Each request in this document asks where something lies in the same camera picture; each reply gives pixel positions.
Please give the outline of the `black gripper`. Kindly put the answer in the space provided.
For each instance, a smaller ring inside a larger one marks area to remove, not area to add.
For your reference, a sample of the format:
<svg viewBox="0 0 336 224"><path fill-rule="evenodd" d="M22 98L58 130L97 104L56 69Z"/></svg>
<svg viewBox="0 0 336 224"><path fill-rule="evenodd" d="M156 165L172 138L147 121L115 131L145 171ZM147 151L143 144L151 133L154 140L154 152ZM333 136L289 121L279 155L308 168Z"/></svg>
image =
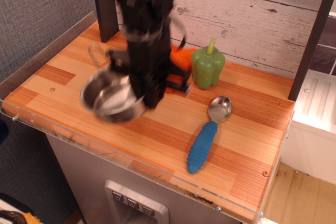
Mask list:
<svg viewBox="0 0 336 224"><path fill-rule="evenodd" d="M183 49L186 38L178 45ZM188 93L188 80L191 70L185 72L170 60L171 44L169 39L160 38L153 42L129 42L126 50L129 54L129 76L134 94L143 97L150 109L155 109L164 96L167 87ZM168 81L169 75L177 74L183 79L179 82Z"/></svg>

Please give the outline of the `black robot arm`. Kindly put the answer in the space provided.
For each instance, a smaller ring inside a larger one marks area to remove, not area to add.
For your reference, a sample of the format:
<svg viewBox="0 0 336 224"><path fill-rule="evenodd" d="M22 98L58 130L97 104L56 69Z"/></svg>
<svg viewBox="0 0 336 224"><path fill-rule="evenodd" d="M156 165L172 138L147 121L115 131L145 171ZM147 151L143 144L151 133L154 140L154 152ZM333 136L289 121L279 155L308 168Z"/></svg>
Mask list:
<svg viewBox="0 0 336 224"><path fill-rule="evenodd" d="M126 51L108 51L111 70L130 77L137 98L155 108L166 88L187 91L186 70L170 59L170 13L174 0L95 0L99 14L105 13L116 1L123 18L122 32Z"/></svg>

